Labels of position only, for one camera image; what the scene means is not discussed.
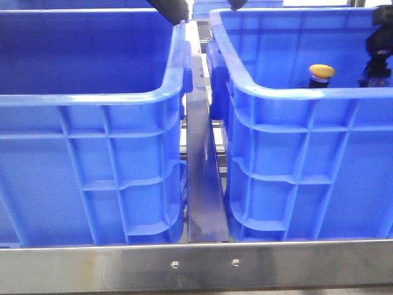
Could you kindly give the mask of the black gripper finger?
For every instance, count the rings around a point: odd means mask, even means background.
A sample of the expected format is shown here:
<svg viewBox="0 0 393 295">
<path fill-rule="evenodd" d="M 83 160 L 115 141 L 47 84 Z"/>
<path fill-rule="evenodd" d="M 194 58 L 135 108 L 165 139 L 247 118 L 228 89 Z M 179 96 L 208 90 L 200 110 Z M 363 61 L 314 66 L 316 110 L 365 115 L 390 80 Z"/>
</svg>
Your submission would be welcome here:
<svg viewBox="0 0 393 295">
<path fill-rule="evenodd" d="M 230 4 L 231 10 L 236 11 L 243 8 L 247 0 L 228 0 L 228 3 Z"/>
<path fill-rule="evenodd" d="M 147 0 L 173 26 L 189 19 L 189 5 L 185 0 Z"/>
</svg>

